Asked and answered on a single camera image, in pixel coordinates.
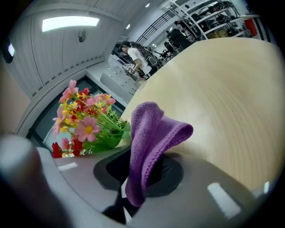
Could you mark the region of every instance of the white ceiling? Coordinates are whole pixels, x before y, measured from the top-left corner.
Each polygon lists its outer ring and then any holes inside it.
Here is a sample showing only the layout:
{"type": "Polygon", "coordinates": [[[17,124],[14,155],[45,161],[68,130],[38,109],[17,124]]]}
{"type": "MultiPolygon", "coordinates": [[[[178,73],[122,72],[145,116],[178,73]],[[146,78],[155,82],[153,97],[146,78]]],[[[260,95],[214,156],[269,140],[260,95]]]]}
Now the white ceiling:
{"type": "Polygon", "coordinates": [[[144,10],[149,2],[40,0],[22,16],[9,36],[15,55],[8,68],[23,91],[33,98],[73,73],[109,58],[130,18],[144,10]],[[86,27],[87,38],[83,43],[78,41],[83,27],[59,28],[45,33],[41,30],[43,19],[87,14],[100,21],[96,27],[86,27]]]}

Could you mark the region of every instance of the shelf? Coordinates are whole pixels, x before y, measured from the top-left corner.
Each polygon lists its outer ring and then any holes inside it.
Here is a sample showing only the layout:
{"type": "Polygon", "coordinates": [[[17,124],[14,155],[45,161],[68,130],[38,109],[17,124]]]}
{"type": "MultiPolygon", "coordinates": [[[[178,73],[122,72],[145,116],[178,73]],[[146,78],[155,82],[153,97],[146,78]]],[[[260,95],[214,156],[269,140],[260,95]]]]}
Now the shelf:
{"type": "Polygon", "coordinates": [[[249,15],[243,14],[243,15],[239,16],[239,18],[244,19],[244,20],[249,19],[249,18],[253,18],[253,17],[260,18],[260,16],[257,14],[249,14],[249,15]]]}
{"type": "Polygon", "coordinates": [[[234,35],[233,37],[239,37],[242,34],[244,34],[244,31],[239,32],[238,34],[234,35]]]}
{"type": "Polygon", "coordinates": [[[212,29],[206,31],[206,32],[205,32],[205,35],[208,34],[208,33],[213,32],[213,31],[215,31],[215,30],[217,30],[217,29],[219,29],[219,28],[224,27],[225,25],[227,25],[227,23],[220,24],[220,25],[216,26],[215,28],[212,28],[212,29]]]}
{"type": "MultiPolygon", "coordinates": [[[[252,16],[252,15],[247,15],[248,17],[242,17],[242,18],[236,18],[236,19],[233,19],[233,20],[231,20],[230,22],[232,23],[232,22],[235,22],[235,21],[239,21],[239,20],[243,20],[244,18],[245,18],[245,20],[246,19],[248,19],[248,18],[252,18],[252,17],[255,17],[255,15],[254,16],[252,16]]],[[[205,32],[205,35],[206,34],[208,34],[208,33],[211,33],[211,32],[213,32],[213,31],[215,31],[215,30],[217,30],[217,29],[219,29],[219,28],[222,28],[222,27],[224,27],[225,25],[228,25],[228,23],[223,23],[223,24],[221,24],[221,25],[219,25],[219,26],[217,26],[217,27],[214,27],[214,28],[212,28],[212,29],[210,29],[210,30],[208,30],[208,31],[206,31],[205,32]]]]}
{"type": "Polygon", "coordinates": [[[211,3],[213,3],[213,2],[216,2],[216,1],[217,1],[217,0],[205,0],[205,1],[203,1],[203,2],[200,2],[200,3],[198,3],[198,4],[196,4],[196,5],[192,6],[192,7],[190,7],[189,9],[187,9],[186,12],[187,12],[188,14],[191,14],[191,13],[197,11],[198,9],[201,9],[201,8],[203,8],[203,7],[205,7],[205,6],[209,5],[209,4],[211,4],[211,3]]]}
{"type": "Polygon", "coordinates": [[[201,20],[196,21],[196,23],[199,24],[199,23],[203,22],[204,20],[208,20],[208,19],[210,19],[211,17],[214,17],[214,16],[216,16],[216,15],[218,15],[218,14],[220,14],[220,13],[226,11],[226,10],[228,10],[228,8],[219,10],[219,11],[217,11],[217,12],[214,12],[214,13],[212,13],[211,15],[208,15],[208,16],[202,18],[201,20]]]}

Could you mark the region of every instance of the red object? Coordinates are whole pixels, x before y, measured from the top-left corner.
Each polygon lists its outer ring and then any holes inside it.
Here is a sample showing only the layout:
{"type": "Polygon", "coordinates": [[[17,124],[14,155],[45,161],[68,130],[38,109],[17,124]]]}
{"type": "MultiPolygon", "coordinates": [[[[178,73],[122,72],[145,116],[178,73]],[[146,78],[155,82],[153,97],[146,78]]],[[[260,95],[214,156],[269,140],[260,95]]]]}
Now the red object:
{"type": "Polygon", "coordinates": [[[79,156],[80,151],[83,150],[82,145],[83,143],[80,142],[78,139],[73,139],[72,140],[73,145],[71,146],[71,149],[73,150],[74,156],[79,156]]]}
{"type": "Polygon", "coordinates": [[[251,32],[251,34],[253,36],[256,36],[257,35],[257,29],[254,26],[253,20],[247,19],[244,22],[245,22],[245,27],[251,32]]]}
{"type": "MultiPolygon", "coordinates": [[[[89,94],[89,89],[88,88],[85,88],[84,90],[83,90],[83,92],[79,92],[79,95],[82,95],[82,94],[85,94],[86,96],[88,96],[88,94],[89,94]]],[[[85,104],[83,104],[82,102],[80,102],[80,101],[78,101],[78,100],[76,100],[75,101],[76,103],[78,103],[78,108],[77,108],[77,111],[80,111],[80,112],[82,112],[82,111],[85,111],[85,110],[83,110],[84,108],[85,108],[85,104]]]]}
{"type": "Polygon", "coordinates": [[[94,116],[98,116],[98,115],[99,115],[99,113],[98,113],[97,110],[92,110],[92,109],[89,109],[89,110],[88,110],[88,113],[89,113],[90,115],[94,115],[94,116]]]}
{"type": "Polygon", "coordinates": [[[58,143],[53,143],[53,158],[54,159],[60,159],[62,158],[62,149],[59,147],[58,143]]]}

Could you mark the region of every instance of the light wood surface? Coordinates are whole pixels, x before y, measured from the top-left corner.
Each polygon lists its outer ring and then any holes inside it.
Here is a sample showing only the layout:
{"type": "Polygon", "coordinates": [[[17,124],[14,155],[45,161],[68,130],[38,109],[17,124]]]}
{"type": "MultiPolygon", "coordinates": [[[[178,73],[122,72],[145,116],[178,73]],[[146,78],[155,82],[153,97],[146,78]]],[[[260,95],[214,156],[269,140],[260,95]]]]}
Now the light wood surface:
{"type": "Polygon", "coordinates": [[[139,89],[122,118],[153,101],[165,115],[193,125],[172,150],[205,159],[249,189],[277,177],[284,162],[284,62],[265,41],[196,42],[139,89]]]}

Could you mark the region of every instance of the ceiling light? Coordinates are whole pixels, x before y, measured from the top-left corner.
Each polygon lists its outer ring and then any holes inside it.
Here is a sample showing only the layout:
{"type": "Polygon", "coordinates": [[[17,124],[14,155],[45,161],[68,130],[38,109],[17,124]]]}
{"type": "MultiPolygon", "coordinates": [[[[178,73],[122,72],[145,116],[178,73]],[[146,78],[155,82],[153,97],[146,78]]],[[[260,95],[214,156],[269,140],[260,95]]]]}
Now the ceiling light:
{"type": "Polygon", "coordinates": [[[88,16],[60,16],[43,20],[42,31],[58,29],[69,26],[96,26],[98,18],[88,16]]]}

